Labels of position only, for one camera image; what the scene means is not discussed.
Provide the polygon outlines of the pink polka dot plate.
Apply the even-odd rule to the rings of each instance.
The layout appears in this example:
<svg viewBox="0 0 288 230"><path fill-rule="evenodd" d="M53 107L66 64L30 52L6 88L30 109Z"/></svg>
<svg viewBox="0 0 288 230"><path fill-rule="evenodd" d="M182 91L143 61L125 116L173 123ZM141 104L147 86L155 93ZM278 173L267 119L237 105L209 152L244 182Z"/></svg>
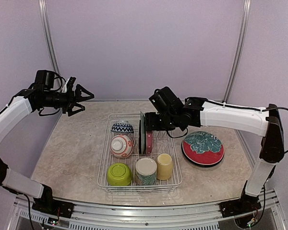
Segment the pink polka dot plate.
<svg viewBox="0 0 288 230"><path fill-rule="evenodd" d="M149 155L152 153L153 149L153 131L146 131L146 148L145 152L146 155Z"/></svg>

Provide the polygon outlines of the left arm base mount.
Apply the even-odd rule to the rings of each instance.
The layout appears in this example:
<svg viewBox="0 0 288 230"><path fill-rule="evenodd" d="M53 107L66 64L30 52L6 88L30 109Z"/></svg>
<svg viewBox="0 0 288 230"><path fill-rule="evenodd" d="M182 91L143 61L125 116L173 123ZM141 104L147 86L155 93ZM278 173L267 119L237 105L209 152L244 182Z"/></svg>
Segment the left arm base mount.
<svg viewBox="0 0 288 230"><path fill-rule="evenodd" d="M36 200L32 205L32 209L42 213L57 216L59 218L63 217L70 219L73 213L74 204L56 199L53 199L48 204L46 202L40 202Z"/></svg>

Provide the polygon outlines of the red teal floral plate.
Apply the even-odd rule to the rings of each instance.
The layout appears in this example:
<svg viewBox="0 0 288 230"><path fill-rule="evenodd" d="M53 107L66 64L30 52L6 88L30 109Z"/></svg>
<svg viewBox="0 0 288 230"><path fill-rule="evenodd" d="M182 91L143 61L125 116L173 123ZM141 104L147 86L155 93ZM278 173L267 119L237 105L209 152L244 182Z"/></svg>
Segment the red teal floral plate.
<svg viewBox="0 0 288 230"><path fill-rule="evenodd" d="M191 150L196 151L198 154L202 154L208 150L218 152L221 145L223 145L215 135L205 131L192 132L183 141L189 144Z"/></svg>

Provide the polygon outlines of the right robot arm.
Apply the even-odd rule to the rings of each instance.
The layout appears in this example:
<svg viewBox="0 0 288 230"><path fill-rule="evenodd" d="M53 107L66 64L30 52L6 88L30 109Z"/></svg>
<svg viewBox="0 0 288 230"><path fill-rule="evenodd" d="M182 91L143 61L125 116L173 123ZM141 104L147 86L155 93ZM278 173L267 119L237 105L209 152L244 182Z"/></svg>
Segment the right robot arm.
<svg viewBox="0 0 288 230"><path fill-rule="evenodd" d="M236 209L241 213L253 207L274 168L287 153L284 149L283 127L278 112L280 107L274 104L258 108L243 107L200 97L189 97L182 102L175 95L166 95L161 91L149 100L156 112L145 114L147 131L169 133L179 128L183 132L182 137L186 137L189 127L223 127L262 137L255 168L236 202Z"/></svg>

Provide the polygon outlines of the teal red flower plate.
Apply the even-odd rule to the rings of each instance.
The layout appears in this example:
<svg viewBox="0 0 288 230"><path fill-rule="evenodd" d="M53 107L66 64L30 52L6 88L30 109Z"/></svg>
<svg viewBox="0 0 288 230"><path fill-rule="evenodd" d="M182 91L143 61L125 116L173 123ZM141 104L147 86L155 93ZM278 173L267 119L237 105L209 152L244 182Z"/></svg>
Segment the teal red flower plate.
<svg viewBox="0 0 288 230"><path fill-rule="evenodd" d="M139 122L139 154L146 154L146 130L145 130L145 116L144 113L140 112Z"/></svg>

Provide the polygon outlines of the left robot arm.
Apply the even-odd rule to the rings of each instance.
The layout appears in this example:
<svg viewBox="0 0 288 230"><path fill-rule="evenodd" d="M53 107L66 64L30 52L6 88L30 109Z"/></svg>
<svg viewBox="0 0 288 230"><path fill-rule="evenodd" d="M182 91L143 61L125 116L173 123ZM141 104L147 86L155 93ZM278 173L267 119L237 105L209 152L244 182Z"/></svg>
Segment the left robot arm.
<svg viewBox="0 0 288 230"><path fill-rule="evenodd" d="M0 111L0 143L20 121L35 110L49 107L61 109L64 114L72 116L85 110L81 102L93 98L94 94L80 84L76 85L75 90L69 86L64 92L41 91L38 89L21 90ZM57 201L52 198L50 187L12 170L1 158L0 186L38 200L39 206L47 213L53 213L58 208Z"/></svg>

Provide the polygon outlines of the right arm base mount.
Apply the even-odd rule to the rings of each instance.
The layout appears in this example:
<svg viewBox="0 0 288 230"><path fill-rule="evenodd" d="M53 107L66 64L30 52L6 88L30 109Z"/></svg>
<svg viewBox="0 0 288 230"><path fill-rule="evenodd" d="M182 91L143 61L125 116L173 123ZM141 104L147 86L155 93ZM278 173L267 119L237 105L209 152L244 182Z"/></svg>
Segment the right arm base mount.
<svg viewBox="0 0 288 230"><path fill-rule="evenodd" d="M252 212L260 209L261 203L255 202L242 202L239 199L221 202L219 204L220 211L223 218L241 215L244 213Z"/></svg>

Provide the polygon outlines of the black rimmed beige plate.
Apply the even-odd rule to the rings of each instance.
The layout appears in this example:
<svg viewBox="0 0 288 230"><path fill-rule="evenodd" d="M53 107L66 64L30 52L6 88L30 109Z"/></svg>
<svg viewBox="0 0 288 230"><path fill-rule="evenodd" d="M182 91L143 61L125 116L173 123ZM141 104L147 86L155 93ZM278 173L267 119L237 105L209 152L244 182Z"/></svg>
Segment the black rimmed beige plate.
<svg viewBox="0 0 288 230"><path fill-rule="evenodd" d="M225 153L224 146L221 145L218 152L208 150L202 154L198 154L196 151L191 150L190 145L184 141L181 143L181 152L187 161L203 168L211 168L220 164Z"/></svg>

